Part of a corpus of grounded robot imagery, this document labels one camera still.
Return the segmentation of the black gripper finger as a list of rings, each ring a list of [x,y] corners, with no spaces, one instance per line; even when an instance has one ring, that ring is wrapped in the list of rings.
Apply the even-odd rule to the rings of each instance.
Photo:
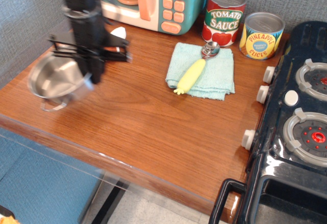
[[[82,76],[89,73],[89,59],[87,57],[76,55],[75,62],[78,64]]]
[[[92,56],[88,59],[88,71],[91,73],[93,84],[101,81],[101,76],[104,73],[105,62],[98,56]]]

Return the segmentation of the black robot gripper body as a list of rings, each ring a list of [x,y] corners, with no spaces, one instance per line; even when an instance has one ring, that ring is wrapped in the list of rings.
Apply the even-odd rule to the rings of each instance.
[[[111,35],[106,30],[108,20],[101,13],[80,14],[71,11],[65,16],[73,31],[50,36],[57,56],[71,58],[76,55],[87,58],[98,56],[104,61],[131,62],[127,51],[129,41]],[[105,50],[106,47],[120,47],[121,52],[111,52]]]

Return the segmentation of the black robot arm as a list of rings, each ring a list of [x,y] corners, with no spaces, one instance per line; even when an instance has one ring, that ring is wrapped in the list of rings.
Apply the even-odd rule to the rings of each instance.
[[[107,61],[129,61],[129,42],[109,33],[100,0],[64,0],[62,7],[72,32],[51,35],[57,57],[72,58],[83,75],[97,84]]]

